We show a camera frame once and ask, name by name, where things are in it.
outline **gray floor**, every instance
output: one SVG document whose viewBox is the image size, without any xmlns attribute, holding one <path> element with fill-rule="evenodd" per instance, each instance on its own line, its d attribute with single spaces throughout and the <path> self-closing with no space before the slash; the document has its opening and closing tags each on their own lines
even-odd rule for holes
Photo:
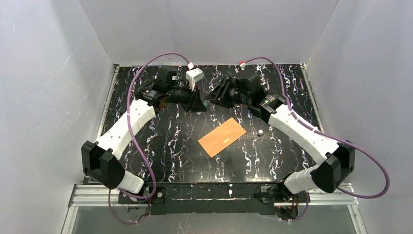
<svg viewBox="0 0 413 234">
<path fill-rule="evenodd" d="M 115 207 L 115 212 L 123 220 L 129 220 L 125 207 Z M 276 216 L 259 214 L 193 213 L 153 215 L 138 226 L 119 223 L 112 217 L 108 207 L 79 207 L 73 233 L 355 234 L 356 232 L 347 205 L 312 205 L 308 208 L 305 217 L 292 224 L 279 222 Z"/>
</svg>

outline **orange rectangle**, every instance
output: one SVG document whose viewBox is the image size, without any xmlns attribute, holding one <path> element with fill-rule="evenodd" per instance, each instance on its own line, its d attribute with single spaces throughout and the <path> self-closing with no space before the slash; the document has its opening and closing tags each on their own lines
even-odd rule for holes
<svg viewBox="0 0 413 234">
<path fill-rule="evenodd" d="M 245 133 L 245 129 L 234 118 L 230 118 L 198 142 L 210 157 L 214 157 Z"/>
</svg>

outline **black marble table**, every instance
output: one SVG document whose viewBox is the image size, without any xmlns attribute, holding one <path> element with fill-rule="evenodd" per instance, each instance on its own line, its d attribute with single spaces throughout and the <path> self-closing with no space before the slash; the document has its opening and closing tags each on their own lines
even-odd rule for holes
<svg viewBox="0 0 413 234">
<path fill-rule="evenodd" d="M 197 66 L 205 78 L 197 83 L 204 97 L 225 76 L 236 74 L 234 65 Z M 269 91 L 281 93 L 281 84 L 272 65 L 248 65 L 260 75 L 262 85 Z M 127 90 L 139 67 L 120 67 L 108 107 L 102 134 L 120 118 L 120 109 L 127 98 Z M 157 75 L 159 67 L 151 66 L 143 72 L 137 85 Z M 187 67 L 179 66 L 180 76 Z M 313 103 L 304 82 L 299 64 L 281 66 L 284 85 L 293 108 L 314 126 L 319 126 Z M 221 151 L 214 158 L 203 150 L 198 140 L 233 117 L 246 134 Z M 258 130 L 263 130 L 261 137 Z M 157 181 L 161 182 L 252 182 L 275 181 L 291 171 L 314 165 L 311 157 L 283 132 L 252 116 L 246 107 L 231 110 L 210 105 L 198 115 L 186 113 L 176 104 L 169 104 L 137 134 L 137 141 L 146 154 Z M 123 153 L 125 168 L 150 180 L 147 167 L 132 143 Z"/>
</svg>

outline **white wall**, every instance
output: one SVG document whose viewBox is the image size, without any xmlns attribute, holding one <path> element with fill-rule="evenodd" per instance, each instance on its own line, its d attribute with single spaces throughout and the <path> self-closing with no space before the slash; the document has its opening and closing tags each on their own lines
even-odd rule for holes
<svg viewBox="0 0 413 234">
<path fill-rule="evenodd" d="M 1 1 L 0 32 L 0 233 L 59 233 L 113 66 L 78 1 Z"/>
<path fill-rule="evenodd" d="M 337 0 L 80 0 L 112 62 L 176 51 L 200 64 L 307 62 Z M 177 57 L 157 64 L 183 61 Z"/>
<path fill-rule="evenodd" d="M 369 150 L 389 172 L 386 195 L 359 199 L 369 233 L 413 233 L 412 12 L 409 0 L 340 0 L 308 63 L 326 132 Z M 356 157 L 355 191 L 381 191 L 381 171 Z"/>
</svg>

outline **marble tabletop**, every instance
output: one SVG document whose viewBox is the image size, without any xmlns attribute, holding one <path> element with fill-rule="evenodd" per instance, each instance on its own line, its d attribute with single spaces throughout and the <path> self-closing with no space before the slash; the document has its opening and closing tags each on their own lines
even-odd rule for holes
<svg viewBox="0 0 413 234">
<path fill-rule="evenodd" d="M 236 74 L 234 65 L 197 67 L 205 74 L 205 78 L 197 83 L 203 91 L 201 97 L 209 93 L 225 75 L 233 77 Z M 185 75 L 187 67 L 177 68 L 180 76 Z M 119 68 L 102 134 L 120 118 L 129 84 L 138 69 Z M 146 68 L 137 85 L 155 78 L 158 69 L 158 66 Z M 262 85 L 267 90 L 281 93 L 280 79 L 274 66 L 248 65 L 247 69 L 255 69 L 260 74 Z M 300 65 L 283 64 L 280 69 L 293 108 L 319 127 Z M 198 140 L 231 117 L 246 130 L 246 134 L 210 158 Z M 263 130 L 262 136 L 257 136 L 259 130 Z M 179 105 L 169 104 L 136 134 L 136 138 L 155 172 L 156 180 L 162 182 L 276 181 L 289 172 L 314 165 L 308 153 L 298 144 L 280 130 L 251 115 L 243 106 L 228 110 L 212 104 L 206 112 L 198 115 L 186 113 Z M 148 169 L 132 143 L 120 161 L 128 171 L 150 180 Z"/>
</svg>

